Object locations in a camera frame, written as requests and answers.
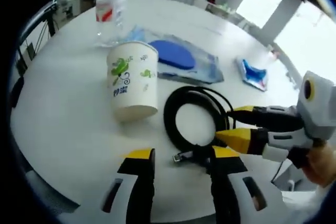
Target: yellow tip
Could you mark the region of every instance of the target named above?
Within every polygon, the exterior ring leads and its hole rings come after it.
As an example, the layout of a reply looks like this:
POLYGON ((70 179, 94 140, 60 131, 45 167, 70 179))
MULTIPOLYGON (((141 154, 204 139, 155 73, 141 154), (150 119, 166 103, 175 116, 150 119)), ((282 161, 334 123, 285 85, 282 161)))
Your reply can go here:
POLYGON ((228 148, 223 148, 219 146, 212 146, 212 148, 215 151, 215 156, 217 158, 222 158, 222 157, 239 157, 239 154, 231 149, 228 148))
POLYGON ((251 140, 251 129, 238 128, 234 130, 218 131, 216 132, 216 137, 224 141, 235 151, 247 154, 251 140))
POLYGON ((241 111, 241 110, 245 110, 245 111, 250 111, 252 112, 254 106, 242 106, 242 107, 238 107, 233 109, 234 111, 241 111))
POLYGON ((151 155, 152 148, 140 149, 131 151, 129 154, 125 155, 124 158, 138 158, 138 159, 149 159, 151 155))

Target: white round table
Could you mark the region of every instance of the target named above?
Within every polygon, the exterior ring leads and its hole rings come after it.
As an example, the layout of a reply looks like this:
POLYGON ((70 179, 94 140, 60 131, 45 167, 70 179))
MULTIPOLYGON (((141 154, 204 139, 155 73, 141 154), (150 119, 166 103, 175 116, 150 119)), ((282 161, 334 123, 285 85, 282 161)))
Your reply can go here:
MULTIPOLYGON (((146 120, 118 124, 112 117, 106 82, 108 49, 94 46, 94 11, 81 14, 56 33, 25 73, 11 118, 20 150, 50 186, 81 204, 89 191, 108 186, 123 154, 153 147, 156 171, 152 222, 213 214, 210 177, 197 165, 172 163, 172 155, 179 151, 163 125, 166 99, 185 84, 159 80, 159 112, 146 120)), ((296 104, 297 92, 280 62, 269 68, 267 92, 241 81, 233 59, 264 55, 267 49, 219 17, 170 0, 128 0, 125 32, 134 25, 174 34, 218 56, 225 81, 209 87, 224 95, 233 107, 296 104)), ((191 142, 205 144, 213 138, 212 118, 201 108, 183 106, 176 122, 191 142)), ((249 169, 269 180, 279 166, 256 156, 244 155, 242 159, 249 169)))

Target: human hand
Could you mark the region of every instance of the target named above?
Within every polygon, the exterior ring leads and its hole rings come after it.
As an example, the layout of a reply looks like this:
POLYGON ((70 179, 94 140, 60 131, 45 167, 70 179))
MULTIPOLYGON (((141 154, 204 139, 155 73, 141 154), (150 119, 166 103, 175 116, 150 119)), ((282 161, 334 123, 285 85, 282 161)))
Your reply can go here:
POLYGON ((336 179, 336 152, 328 143, 313 147, 307 158, 309 165, 302 170, 311 182, 326 187, 336 179))

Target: plastic water bottle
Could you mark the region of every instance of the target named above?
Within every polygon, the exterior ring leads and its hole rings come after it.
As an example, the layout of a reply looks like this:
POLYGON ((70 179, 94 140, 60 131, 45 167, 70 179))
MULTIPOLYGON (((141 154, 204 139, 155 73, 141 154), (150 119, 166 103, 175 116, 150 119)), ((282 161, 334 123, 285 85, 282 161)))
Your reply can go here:
POLYGON ((99 45, 110 47, 120 42, 125 5, 126 0, 96 0, 99 45))

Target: window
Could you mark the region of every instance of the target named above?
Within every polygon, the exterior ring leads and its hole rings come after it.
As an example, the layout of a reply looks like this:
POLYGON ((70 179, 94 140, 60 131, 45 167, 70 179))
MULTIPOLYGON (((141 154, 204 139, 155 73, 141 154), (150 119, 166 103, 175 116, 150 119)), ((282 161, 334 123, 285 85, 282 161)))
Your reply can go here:
POLYGON ((282 0, 243 0, 237 9, 251 23, 263 28, 282 0))
POLYGON ((307 70, 336 82, 336 24, 309 2, 302 3, 275 39, 299 73, 307 70))

